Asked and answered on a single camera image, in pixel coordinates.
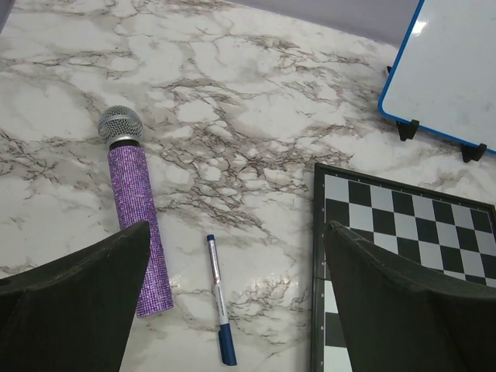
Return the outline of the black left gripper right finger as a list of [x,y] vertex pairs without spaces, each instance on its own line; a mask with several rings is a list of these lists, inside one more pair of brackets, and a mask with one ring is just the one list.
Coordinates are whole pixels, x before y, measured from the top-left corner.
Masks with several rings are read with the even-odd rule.
[[324,248],[355,371],[493,371],[495,289],[423,267],[336,221]]

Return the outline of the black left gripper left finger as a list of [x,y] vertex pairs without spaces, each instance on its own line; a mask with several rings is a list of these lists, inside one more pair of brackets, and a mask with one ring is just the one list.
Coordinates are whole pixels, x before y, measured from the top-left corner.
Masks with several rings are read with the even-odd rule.
[[117,371],[150,257],[142,221],[1,280],[3,371]]

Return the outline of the white blue whiteboard marker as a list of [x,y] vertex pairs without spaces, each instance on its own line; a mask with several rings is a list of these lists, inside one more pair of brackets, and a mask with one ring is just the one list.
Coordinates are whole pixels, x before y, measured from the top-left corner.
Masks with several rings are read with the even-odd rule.
[[233,335],[229,324],[229,316],[226,310],[226,303],[222,293],[221,273],[219,266],[219,257],[216,247],[215,236],[207,235],[207,247],[210,256],[213,279],[213,294],[215,297],[216,308],[219,318],[219,349],[221,353],[222,363],[226,366],[236,366],[236,351],[233,343]]

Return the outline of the blue framed whiteboard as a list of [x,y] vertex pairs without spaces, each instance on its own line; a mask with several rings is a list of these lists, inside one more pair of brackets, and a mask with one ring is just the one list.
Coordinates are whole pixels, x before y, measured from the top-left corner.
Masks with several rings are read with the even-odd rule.
[[463,161],[495,151],[495,3],[420,1],[378,102],[401,140],[419,129],[461,145]]

